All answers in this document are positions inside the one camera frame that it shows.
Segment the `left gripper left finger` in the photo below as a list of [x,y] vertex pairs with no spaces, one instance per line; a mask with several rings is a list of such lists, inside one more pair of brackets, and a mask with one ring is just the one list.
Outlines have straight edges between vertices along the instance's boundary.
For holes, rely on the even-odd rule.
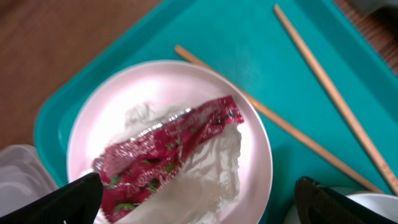
[[7,224],[93,223],[101,206],[103,184],[91,172],[1,217]]

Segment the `red snack wrapper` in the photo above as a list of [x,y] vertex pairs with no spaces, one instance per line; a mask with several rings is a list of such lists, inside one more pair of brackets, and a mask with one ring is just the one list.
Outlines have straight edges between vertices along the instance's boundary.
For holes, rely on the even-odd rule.
[[187,108],[114,143],[93,161],[104,186],[101,211],[116,223],[154,195],[179,172],[197,146],[244,118],[232,96]]

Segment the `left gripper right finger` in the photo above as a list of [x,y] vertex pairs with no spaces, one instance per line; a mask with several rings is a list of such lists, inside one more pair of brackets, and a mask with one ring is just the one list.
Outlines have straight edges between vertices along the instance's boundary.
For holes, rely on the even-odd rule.
[[301,224],[397,224],[309,177],[295,183],[295,207]]

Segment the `white napkin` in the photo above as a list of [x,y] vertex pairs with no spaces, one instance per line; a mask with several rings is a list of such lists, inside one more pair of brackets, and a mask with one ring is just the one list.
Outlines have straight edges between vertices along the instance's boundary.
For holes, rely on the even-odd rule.
[[[140,105],[126,116],[126,131],[108,146],[179,113]],[[183,163],[180,172],[154,195],[116,223],[218,223],[218,212],[239,197],[238,159],[241,133],[239,124],[229,124],[224,131],[201,143]],[[101,207],[96,223],[110,223]]]

